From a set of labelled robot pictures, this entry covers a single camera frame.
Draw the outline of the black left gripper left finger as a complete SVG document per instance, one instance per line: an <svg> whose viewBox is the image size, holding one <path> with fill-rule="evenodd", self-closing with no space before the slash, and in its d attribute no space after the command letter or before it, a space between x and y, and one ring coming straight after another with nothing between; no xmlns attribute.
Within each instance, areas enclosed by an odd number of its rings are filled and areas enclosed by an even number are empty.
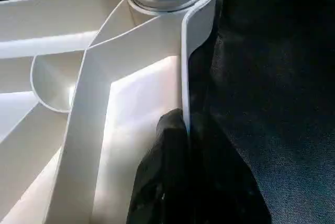
<svg viewBox="0 0 335 224"><path fill-rule="evenodd" d="M135 176L127 223L190 223L188 137L183 112L160 117Z"/></svg>

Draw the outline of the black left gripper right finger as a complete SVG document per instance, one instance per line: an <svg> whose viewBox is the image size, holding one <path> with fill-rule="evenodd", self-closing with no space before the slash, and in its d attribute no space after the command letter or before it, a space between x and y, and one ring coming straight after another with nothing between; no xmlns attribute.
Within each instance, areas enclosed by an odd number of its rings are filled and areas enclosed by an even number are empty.
<svg viewBox="0 0 335 224"><path fill-rule="evenodd" d="M196 223L271 223L249 166L212 118L193 118Z"/></svg>

